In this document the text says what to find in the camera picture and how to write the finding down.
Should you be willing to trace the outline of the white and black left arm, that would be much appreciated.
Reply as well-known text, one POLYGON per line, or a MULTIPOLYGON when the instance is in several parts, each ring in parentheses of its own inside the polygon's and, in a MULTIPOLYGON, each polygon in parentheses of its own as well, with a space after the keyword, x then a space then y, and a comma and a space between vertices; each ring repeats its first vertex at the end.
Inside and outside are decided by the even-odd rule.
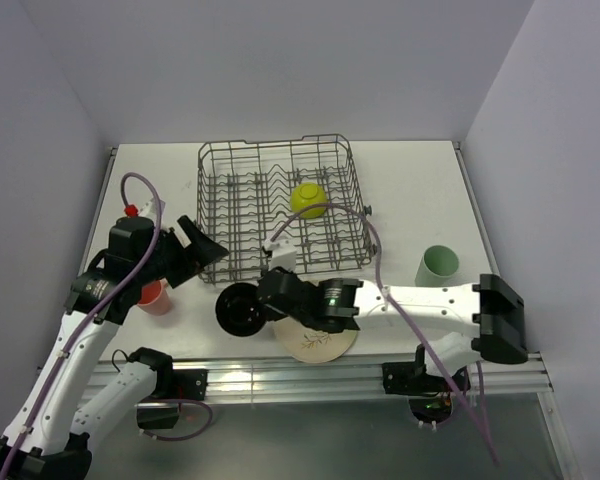
POLYGON ((189 240, 145 217, 122 217, 108 245, 71 285, 54 348, 24 405, 0 435, 0 478, 83 479, 98 438, 146 399, 175 391, 170 355, 142 347, 83 409, 78 407, 104 349, 152 282, 176 288, 228 255, 183 215, 189 240))

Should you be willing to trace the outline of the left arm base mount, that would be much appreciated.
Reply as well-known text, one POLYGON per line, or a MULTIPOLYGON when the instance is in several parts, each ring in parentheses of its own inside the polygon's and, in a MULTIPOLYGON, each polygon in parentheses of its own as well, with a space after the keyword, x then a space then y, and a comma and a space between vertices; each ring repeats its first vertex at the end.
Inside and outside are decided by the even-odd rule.
POLYGON ((176 369, 165 390, 137 405, 137 426, 161 435, 162 431, 192 422, 198 428, 196 434, 202 433, 213 420, 213 410, 205 403, 208 380, 206 369, 176 369))

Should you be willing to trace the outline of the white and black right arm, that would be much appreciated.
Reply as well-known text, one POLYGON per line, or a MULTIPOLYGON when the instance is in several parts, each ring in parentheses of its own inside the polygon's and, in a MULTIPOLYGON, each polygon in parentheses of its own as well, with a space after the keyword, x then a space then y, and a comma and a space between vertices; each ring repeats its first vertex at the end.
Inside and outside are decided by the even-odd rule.
POLYGON ((466 366, 528 359, 524 301, 500 276, 457 286, 381 286, 333 278, 316 284, 276 267, 257 283, 256 301, 268 321, 290 318, 328 334, 402 320, 419 341, 410 368, 419 389, 437 388, 466 366))

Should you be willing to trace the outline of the black bowl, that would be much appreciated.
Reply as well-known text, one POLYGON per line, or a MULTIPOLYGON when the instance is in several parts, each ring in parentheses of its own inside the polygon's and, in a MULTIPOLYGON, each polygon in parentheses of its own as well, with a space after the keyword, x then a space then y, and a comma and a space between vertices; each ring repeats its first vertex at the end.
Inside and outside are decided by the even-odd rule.
POLYGON ((255 335, 267 322, 264 306, 258 301, 257 287, 244 282, 229 285, 220 293, 215 314, 220 327, 236 337, 255 335))

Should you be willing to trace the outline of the lime green bowl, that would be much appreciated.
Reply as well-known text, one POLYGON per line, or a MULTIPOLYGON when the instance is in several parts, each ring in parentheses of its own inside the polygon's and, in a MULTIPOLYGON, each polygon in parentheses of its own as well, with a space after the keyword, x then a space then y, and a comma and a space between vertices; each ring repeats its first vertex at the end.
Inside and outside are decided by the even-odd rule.
POLYGON ((303 211, 303 219, 314 219, 322 216, 327 202, 326 192, 317 183, 305 182, 296 186, 290 196, 290 208, 293 213, 303 211))

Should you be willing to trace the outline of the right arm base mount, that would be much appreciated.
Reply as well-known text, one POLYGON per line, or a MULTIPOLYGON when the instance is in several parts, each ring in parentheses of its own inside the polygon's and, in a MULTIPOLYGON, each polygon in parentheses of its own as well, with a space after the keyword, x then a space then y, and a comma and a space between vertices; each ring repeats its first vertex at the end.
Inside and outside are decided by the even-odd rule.
POLYGON ((429 375, 415 362, 386 362, 381 370, 384 393, 407 398, 419 429, 437 431, 451 419, 455 393, 444 378, 429 375))

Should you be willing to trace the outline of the grey wire dish rack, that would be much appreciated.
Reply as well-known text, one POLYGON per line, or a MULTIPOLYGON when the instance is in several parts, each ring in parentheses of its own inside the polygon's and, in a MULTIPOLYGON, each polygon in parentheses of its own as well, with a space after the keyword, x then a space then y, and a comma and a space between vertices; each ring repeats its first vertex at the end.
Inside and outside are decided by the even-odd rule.
POLYGON ((252 282, 268 258, 262 249, 277 230, 298 249, 296 265, 311 278, 366 267, 377 247, 364 222, 353 150, 340 134, 247 142, 216 141, 198 152, 197 224, 229 254, 206 268, 211 285, 252 282), (295 188, 313 183, 331 203, 315 219, 287 220, 295 188))

